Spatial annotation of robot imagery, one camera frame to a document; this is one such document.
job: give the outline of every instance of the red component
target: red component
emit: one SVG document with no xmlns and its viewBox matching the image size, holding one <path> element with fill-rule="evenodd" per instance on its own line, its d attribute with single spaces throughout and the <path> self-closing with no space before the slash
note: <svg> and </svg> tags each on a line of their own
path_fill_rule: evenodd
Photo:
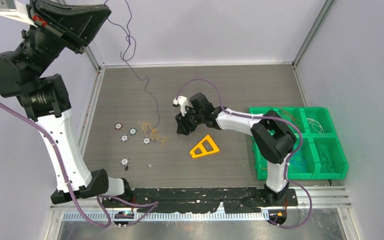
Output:
<svg viewBox="0 0 384 240">
<path fill-rule="evenodd" d="M 41 25 L 43 27 L 46 27 L 46 25 L 48 25 L 48 23 L 45 20 L 43 20 L 42 18 L 40 18 L 38 15 L 34 15 L 32 19 L 33 19 L 33 21 L 41 22 L 42 23 Z"/>
</svg>

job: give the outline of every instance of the metal frame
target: metal frame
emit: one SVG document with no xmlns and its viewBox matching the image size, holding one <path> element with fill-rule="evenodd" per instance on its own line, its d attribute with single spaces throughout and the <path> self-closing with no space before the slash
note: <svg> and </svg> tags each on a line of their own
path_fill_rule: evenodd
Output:
<svg viewBox="0 0 384 240">
<path fill-rule="evenodd" d="M 291 187 L 295 189 L 298 200 L 298 206 L 289 206 L 288 209 L 308 209 L 309 199 L 307 194 L 299 187 Z M 306 187 L 311 195 L 314 209 L 337 209 L 341 219 L 343 229 L 347 239 L 358 240 L 359 236 L 356 232 L 353 219 L 350 215 L 352 210 L 351 202 L 344 186 L 309 186 Z M 96 199 L 80 199 L 79 204 L 82 209 L 89 215 L 95 218 L 103 216 Z M 250 220 L 264 220 L 268 210 L 283 209 L 279 206 L 261 208 L 261 213 L 256 214 L 225 214 L 223 204 L 220 204 L 215 213 L 211 214 L 166 214 L 166 213 L 150 213 L 149 217 L 144 218 L 144 222 L 160 222 L 167 221 L 168 215 L 171 222 L 184 222 L 184 221 L 207 221 L 208 218 L 214 221 L 250 221 Z M 118 211 L 131 211 L 131 208 L 107 208 L 110 213 Z M 50 208 L 52 220 L 47 231 L 46 240 L 56 240 L 61 228 L 61 223 L 64 221 L 84 221 L 81 217 L 77 216 L 76 207 L 72 202 L 67 202 L 59 205 L 53 205 Z"/>
<path fill-rule="evenodd" d="M 314 36 L 319 31 L 320 27 L 322 26 L 323 22 L 325 21 L 326 17 L 328 16 L 332 6 L 335 4 L 336 0 L 326 0 L 323 4 L 323 7 L 321 8 L 320 12 L 318 13 L 317 18 L 314 21 L 313 26 L 310 29 L 310 32 L 308 32 L 307 37 L 304 40 L 304 43 L 302 44 L 301 48 L 298 51 L 298 54 L 295 57 L 295 60 L 292 63 L 292 67 L 294 69 L 297 68 L 298 64 L 300 63 L 301 58 L 303 57 L 304 53 L 306 52 L 307 48 L 309 47 L 310 43 L 313 41 Z"/>
<path fill-rule="evenodd" d="M 67 4 L 66 0 L 57 0 L 60 4 Z M 318 32 L 319 28 L 323 24 L 324 20 L 326 19 L 326 16 L 328 15 L 330 9 L 332 8 L 333 4 L 336 2 L 336 0 L 326 0 L 322 9 L 320 10 L 311 30 L 309 31 L 305 41 L 303 42 L 295 60 L 293 62 L 275 62 L 272 64 L 291 64 L 293 72 L 295 74 L 295 78 L 298 82 L 298 87 L 302 95 L 302 99 L 304 101 L 304 105 L 307 106 L 307 96 L 305 93 L 305 89 L 302 85 L 302 81 L 300 78 L 300 75 L 298 73 L 298 64 L 300 60 L 302 59 L 303 55 L 305 54 L 307 48 L 311 44 L 314 36 Z M 90 49 L 90 47 L 87 47 L 85 49 L 86 55 L 88 59 L 90 60 L 91 64 L 97 71 L 96 80 L 93 86 L 93 90 L 90 95 L 90 100 L 88 103 L 87 111 L 85 114 L 85 121 L 82 126 L 82 131 L 79 138 L 79 147 L 81 150 L 81 154 L 83 155 L 86 149 L 87 140 L 89 137 L 89 132 L 92 125 L 92 120 L 94 116 L 94 112 L 96 109 L 96 104 L 98 101 L 99 92 L 101 89 L 103 77 L 105 74 L 106 68 L 125 68 L 126 66 L 105 66 L 104 63 L 99 64 L 97 61 L 96 56 Z M 247 62 L 243 65 L 260 65 L 261 62 Z M 135 65 L 133 67 L 135 68 L 146 68 L 146 67 L 185 67 L 185 66 L 197 66 L 196 64 L 151 64 L 151 65 Z M 209 64 L 200 64 L 199 66 L 209 66 Z M 298 199 L 298 206 L 295 207 L 288 207 L 291 209 L 308 209 L 309 208 L 309 199 L 306 195 L 306 193 L 299 187 L 292 187 L 296 190 L 296 195 Z M 314 209 L 332 209 L 336 208 L 338 210 L 338 214 L 341 219 L 341 223 L 343 226 L 343 229 L 345 231 L 346 237 L 348 239 L 357 240 L 359 239 L 359 235 L 356 231 L 352 214 L 350 211 L 352 211 L 351 202 L 348 198 L 347 192 L 345 190 L 344 186 L 310 186 L 306 187 L 306 189 L 309 191 L 311 197 L 312 197 L 312 203 Z M 84 211 L 89 212 L 101 212 L 99 209 L 99 206 L 95 199 L 80 199 L 79 204 L 82 207 Z M 109 211 L 121 211 L 121 210 L 130 210 L 131 208 L 108 208 Z M 266 207 L 264 210 L 276 210 L 281 209 L 280 207 Z M 64 215 L 67 212 L 75 211 L 76 208 L 73 205 L 72 202 L 59 204 L 59 205 L 52 205 L 49 210 L 49 216 L 48 216 L 48 222 L 50 222 L 49 228 L 46 231 L 46 240 L 56 240 L 61 228 L 62 221 L 64 219 Z M 219 209 L 216 213 L 219 213 L 221 211 L 224 211 L 223 205 L 221 204 Z M 150 220 L 155 221 L 156 218 L 158 218 L 159 213 L 152 213 L 153 217 L 150 218 Z M 199 218 L 197 216 L 198 214 L 189 214 L 192 218 Z M 179 217 L 179 221 L 185 221 L 185 216 L 181 214 L 181 217 Z"/>
<path fill-rule="evenodd" d="M 89 132 L 91 131 L 92 121 L 94 119 L 95 109 L 97 107 L 99 93 L 101 91 L 102 81 L 104 79 L 105 68 L 101 69 L 96 75 L 93 89 L 90 93 L 89 103 L 84 116 L 83 125 L 78 141 L 78 147 L 80 148 L 80 154 L 83 156 L 86 150 L 86 144 L 88 143 Z"/>
</svg>

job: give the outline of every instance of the yellow plastic part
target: yellow plastic part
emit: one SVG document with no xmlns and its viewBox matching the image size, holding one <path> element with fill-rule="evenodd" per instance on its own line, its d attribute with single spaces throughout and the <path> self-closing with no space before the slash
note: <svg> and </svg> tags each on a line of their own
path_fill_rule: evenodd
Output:
<svg viewBox="0 0 384 240">
<path fill-rule="evenodd" d="M 203 143 L 205 141 L 208 141 L 208 143 L 211 145 L 211 147 L 212 147 L 211 151 L 207 151 L 206 148 L 204 147 Z M 195 151 L 197 149 L 201 150 L 200 154 L 195 154 Z M 192 158 L 196 159 L 196 158 L 200 158 L 200 157 L 207 156 L 207 155 L 210 155 L 210 154 L 215 154 L 215 153 L 218 153 L 218 152 L 220 152 L 219 147 L 216 145 L 216 143 L 210 137 L 210 135 L 206 135 L 189 153 L 192 156 Z"/>
</svg>

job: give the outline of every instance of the metal washer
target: metal washer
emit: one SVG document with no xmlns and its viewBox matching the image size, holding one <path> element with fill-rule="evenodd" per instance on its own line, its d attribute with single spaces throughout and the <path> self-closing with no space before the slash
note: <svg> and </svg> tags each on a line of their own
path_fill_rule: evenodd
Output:
<svg viewBox="0 0 384 240">
<path fill-rule="evenodd" d="M 143 144 L 145 145 L 148 145 L 151 143 L 151 139 L 149 137 L 145 137 L 143 140 L 142 140 Z"/>
<path fill-rule="evenodd" d="M 130 128 L 130 130 L 128 132 L 130 133 L 130 135 L 135 135 L 137 130 L 136 130 L 136 128 Z"/>
<path fill-rule="evenodd" d="M 127 136 L 127 135 L 123 135 L 123 136 L 120 137 L 120 140 L 121 140 L 123 143 L 125 143 L 125 142 L 127 142 L 127 141 L 129 140 L 129 136 Z"/>
<path fill-rule="evenodd" d="M 114 128 L 115 128 L 115 130 L 121 130 L 123 128 L 123 124 L 118 122 L 118 123 L 115 124 Z"/>
<path fill-rule="evenodd" d="M 123 159 L 120 160 L 120 164 L 123 166 L 127 166 L 129 164 L 129 159 L 124 157 Z"/>
</svg>

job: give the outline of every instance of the robotic arm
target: robotic arm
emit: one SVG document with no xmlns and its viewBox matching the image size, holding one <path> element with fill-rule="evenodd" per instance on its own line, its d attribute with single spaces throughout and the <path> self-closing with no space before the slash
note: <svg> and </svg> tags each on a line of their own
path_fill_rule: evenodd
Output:
<svg viewBox="0 0 384 240">
<path fill-rule="evenodd" d="M 176 116 L 177 134 L 189 135 L 198 125 L 205 124 L 208 128 L 233 130 L 253 136 L 262 156 L 267 160 L 268 176 L 264 186 L 266 197 L 271 202 L 280 200 L 289 187 L 284 179 L 285 159 L 292 152 L 297 138 L 283 122 L 253 118 L 280 116 L 275 111 L 253 116 L 240 113 L 249 118 L 231 115 L 223 111 L 221 106 L 214 107 L 202 93 L 193 95 L 189 100 L 179 96 L 173 101 L 174 107 L 180 107 L 180 113 Z"/>
<path fill-rule="evenodd" d="M 27 117 L 51 134 L 76 198 L 101 194 L 120 196 L 130 192 L 125 179 L 108 177 L 104 169 L 86 167 L 71 127 L 71 104 L 61 75 L 41 77 L 64 48 L 82 54 L 111 10 L 106 5 L 60 5 L 50 0 L 0 0 L 0 15 L 30 24 L 21 32 L 15 51 L 0 53 L 0 95 L 16 97 Z M 53 146 L 44 139 L 57 180 L 54 204 L 72 200 Z"/>
</svg>

